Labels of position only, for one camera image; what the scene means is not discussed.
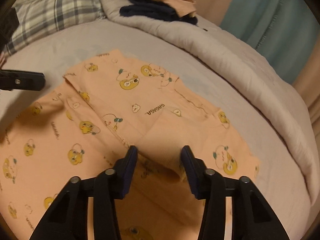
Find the orange duck print garment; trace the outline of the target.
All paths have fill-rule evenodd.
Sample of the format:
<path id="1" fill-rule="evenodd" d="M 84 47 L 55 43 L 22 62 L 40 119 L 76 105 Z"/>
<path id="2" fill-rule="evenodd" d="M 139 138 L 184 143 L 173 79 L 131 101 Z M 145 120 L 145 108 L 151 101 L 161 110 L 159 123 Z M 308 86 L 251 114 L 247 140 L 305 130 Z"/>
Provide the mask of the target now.
<path id="1" fill-rule="evenodd" d="M 254 179 L 259 161 L 225 113 L 166 70 L 114 50 L 69 68 L 1 135 L 1 214 L 28 239 L 72 176 L 139 156 L 128 196 L 117 202 L 123 239 L 196 239 L 203 202 L 191 194 L 180 150 L 223 176 Z"/>

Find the plaid pillow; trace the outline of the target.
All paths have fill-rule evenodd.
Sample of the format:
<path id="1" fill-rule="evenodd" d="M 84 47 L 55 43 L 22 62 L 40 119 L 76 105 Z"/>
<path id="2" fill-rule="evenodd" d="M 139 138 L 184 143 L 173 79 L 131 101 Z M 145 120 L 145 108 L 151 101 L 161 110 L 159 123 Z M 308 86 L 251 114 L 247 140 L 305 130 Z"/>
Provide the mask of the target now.
<path id="1" fill-rule="evenodd" d="M 7 56 L 58 31 L 104 18 L 100 0 L 33 0 L 15 9 L 19 26 L 3 47 Z"/>

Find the lilac folded duvet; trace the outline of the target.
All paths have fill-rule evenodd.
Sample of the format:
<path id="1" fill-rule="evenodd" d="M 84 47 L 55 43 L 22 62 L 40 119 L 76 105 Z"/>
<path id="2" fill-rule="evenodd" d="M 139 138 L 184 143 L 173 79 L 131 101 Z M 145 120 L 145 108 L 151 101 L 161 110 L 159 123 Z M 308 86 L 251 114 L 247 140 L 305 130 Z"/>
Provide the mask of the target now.
<path id="1" fill-rule="evenodd" d="M 145 16 L 123 17 L 129 0 L 100 0 L 112 22 L 140 29 L 185 50 L 228 81 L 270 121 L 305 177 L 310 200 L 319 194 L 319 157 L 308 109 L 267 60 L 232 34 L 201 18 L 198 25 Z"/>

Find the lilac bed sheet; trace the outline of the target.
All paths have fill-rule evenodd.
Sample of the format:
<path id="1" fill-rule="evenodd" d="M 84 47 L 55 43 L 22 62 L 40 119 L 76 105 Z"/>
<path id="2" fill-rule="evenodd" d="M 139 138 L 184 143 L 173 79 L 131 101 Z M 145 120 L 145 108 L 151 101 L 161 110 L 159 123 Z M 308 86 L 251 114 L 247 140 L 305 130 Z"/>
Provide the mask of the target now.
<path id="1" fill-rule="evenodd" d="M 217 27 L 196 54 L 138 29 L 99 20 L 57 32 L 8 58 L 5 69 L 43 72 L 40 93 L 1 92 L 1 215 L 28 239 L 72 176 L 112 167 L 139 149 L 118 201 L 123 239 L 197 239 L 204 204 L 180 164 L 189 145 L 224 176 L 248 176 L 291 239 L 305 232 L 319 189 L 306 106 L 266 60 Z"/>

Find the navy folded garment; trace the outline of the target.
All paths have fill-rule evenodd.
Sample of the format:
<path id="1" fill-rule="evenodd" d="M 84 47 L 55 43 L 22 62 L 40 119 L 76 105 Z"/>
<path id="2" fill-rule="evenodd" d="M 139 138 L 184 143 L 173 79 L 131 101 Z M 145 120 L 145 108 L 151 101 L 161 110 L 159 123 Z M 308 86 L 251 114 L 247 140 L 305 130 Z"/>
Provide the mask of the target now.
<path id="1" fill-rule="evenodd" d="M 120 8 L 120 15 L 123 17 L 146 16 L 155 20 L 165 22 L 185 22 L 192 25 L 197 25 L 198 19 L 196 16 L 178 16 L 175 9 L 163 2 L 153 0 L 128 0 L 131 5 Z"/>

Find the teal curtain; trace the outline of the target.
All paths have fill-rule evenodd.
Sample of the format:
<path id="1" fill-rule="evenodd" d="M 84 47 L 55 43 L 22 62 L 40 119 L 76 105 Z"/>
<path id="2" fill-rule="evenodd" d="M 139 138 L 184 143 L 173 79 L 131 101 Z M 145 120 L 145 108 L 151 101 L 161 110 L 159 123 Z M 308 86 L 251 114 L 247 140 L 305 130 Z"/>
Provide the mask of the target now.
<path id="1" fill-rule="evenodd" d="M 319 23 L 304 0 L 232 0 L 220 27 L 265 57 L 289 84 L 319 35 Z"/>

